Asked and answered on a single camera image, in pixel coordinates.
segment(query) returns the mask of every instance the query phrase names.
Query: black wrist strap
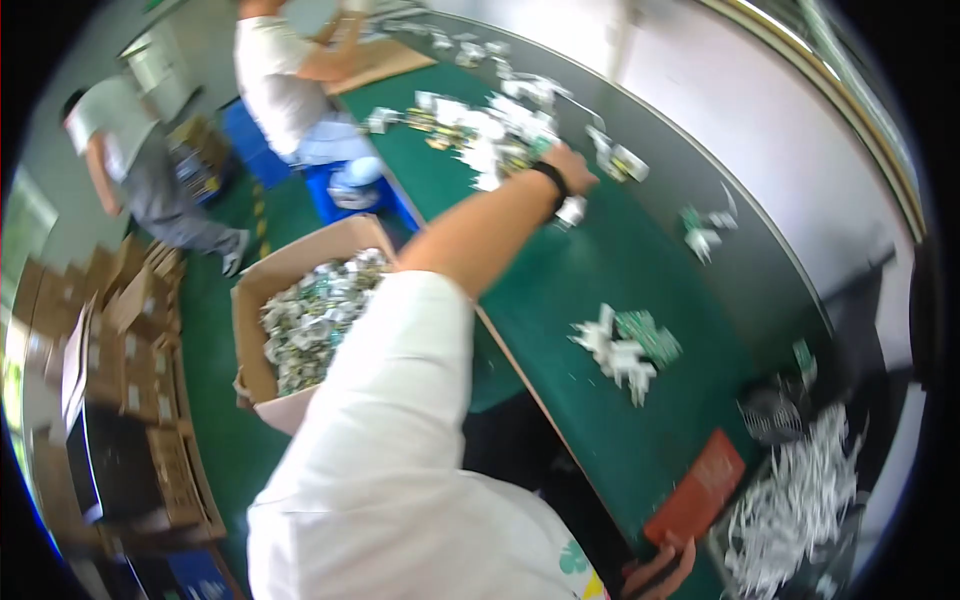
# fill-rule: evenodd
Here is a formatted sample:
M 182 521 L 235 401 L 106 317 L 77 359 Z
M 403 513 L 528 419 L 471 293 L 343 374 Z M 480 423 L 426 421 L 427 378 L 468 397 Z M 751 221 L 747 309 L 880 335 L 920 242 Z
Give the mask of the black wrist strap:
M 560 171 L 557 170 L 552 164 L 538 160 L 533 163 L 530 168 L 534 171 L 540 171 L 546 175 L 550 180 L 553 181 L 554 185 L 557 186 L 557 200 L 553 203 L 553 212 L 560 210 L 560 207 L 564 205 L 564 200 L 570 195 L 570 188 L 566 186 L 566 181 L 564 181 L 564 176 L 560 174 Z

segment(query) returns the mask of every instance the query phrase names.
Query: white shirt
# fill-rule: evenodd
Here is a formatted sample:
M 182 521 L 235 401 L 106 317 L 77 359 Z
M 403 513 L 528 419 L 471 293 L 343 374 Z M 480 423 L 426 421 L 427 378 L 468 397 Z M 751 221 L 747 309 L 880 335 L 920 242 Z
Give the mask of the white shirt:
M 556 513 L 460 470 L 473 308 L 389 275 L 248 511 L 258 600 L 608 598 Z
M 66 118 L 66 130 L 77 156 L 86 152 L 94 133 L 103 132 L 107 173 L 120 182 L 127 177 L 136 153 L 156 123 L 133 87 L 117 76 L 99 82 L 81 96 Z
M 303 60 L 318 47 L 298 36 L 279 16 L 237 21 L 233 63 L 240 96 L 279 155 L 291 155 L 306 131 L 328 111 L 320 82 L 296 76 Z

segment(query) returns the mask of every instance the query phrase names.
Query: short hair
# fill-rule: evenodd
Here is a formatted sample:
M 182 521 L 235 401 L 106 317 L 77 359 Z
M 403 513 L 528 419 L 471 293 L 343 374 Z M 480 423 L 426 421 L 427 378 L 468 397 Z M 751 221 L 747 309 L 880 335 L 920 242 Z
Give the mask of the short hair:
M 70 97 L 66 99 L 65 103 L 63 103 L 63 113 L 60 115 L 61 122 L 66 121 L 66 118 L 70 116 L 70 112 L 73 111 L 73 107 L 75 107 L 77 103 L 80 102 L 80 99 L 83 98 L 87 90 L 88 88 L 81 87 L 77 91 L 70 94 Z

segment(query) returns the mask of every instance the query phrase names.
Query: shoe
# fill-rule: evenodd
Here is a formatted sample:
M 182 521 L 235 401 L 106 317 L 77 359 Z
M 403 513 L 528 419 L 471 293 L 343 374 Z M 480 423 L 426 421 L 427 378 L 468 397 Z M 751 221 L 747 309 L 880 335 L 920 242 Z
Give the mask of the shoe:
M 237 241 L 236 249 L 224 255 L 224 277 L 230 278 L 237 274 L 240 271 L 240 266 L 243 265 L 244 254 L 247 253 L 247 246 L 250 245 L 250 232 L 246 229 L 240 229 L 239 232 L 240 239 Z

